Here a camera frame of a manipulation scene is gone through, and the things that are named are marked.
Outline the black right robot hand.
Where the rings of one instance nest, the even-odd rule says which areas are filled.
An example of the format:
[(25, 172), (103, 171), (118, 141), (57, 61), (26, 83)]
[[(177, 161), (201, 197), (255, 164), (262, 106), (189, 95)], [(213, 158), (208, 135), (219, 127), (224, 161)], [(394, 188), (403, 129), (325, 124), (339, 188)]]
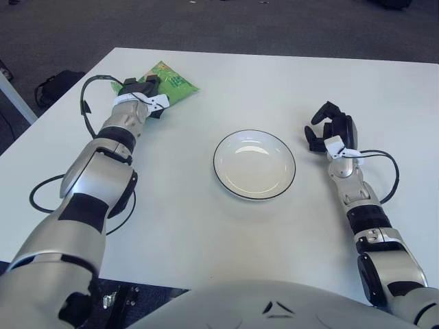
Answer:
[(325, 119), (330, 121), (323, 125), (321, 137), (316, 136), (311, 127), (305, 126), (305, 138), (310, 151), (324, 153), (327, 150), (324, 141), (334, 136), (339, 136), (347, 148), (357, 149), (357, 129), (352, 116), (342, 112), (334, 103), (327, 101), (314, 114), (311, 124), (315, 126)]

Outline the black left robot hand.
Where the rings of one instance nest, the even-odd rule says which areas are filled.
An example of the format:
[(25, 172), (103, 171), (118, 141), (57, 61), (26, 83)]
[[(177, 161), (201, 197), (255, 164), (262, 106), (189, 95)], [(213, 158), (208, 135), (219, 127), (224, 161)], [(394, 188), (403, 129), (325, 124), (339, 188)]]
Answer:
[(161, 79), (157, 75), (148, 75), (143, 82), (137, 81), (135, 78), (126, 79), (117, 95), (130, 95), (138, 99), (147, 106), (152, 118), (159, 119), (165, 109), (155, 100), (155, 96), (158, 96), (160, 82)]

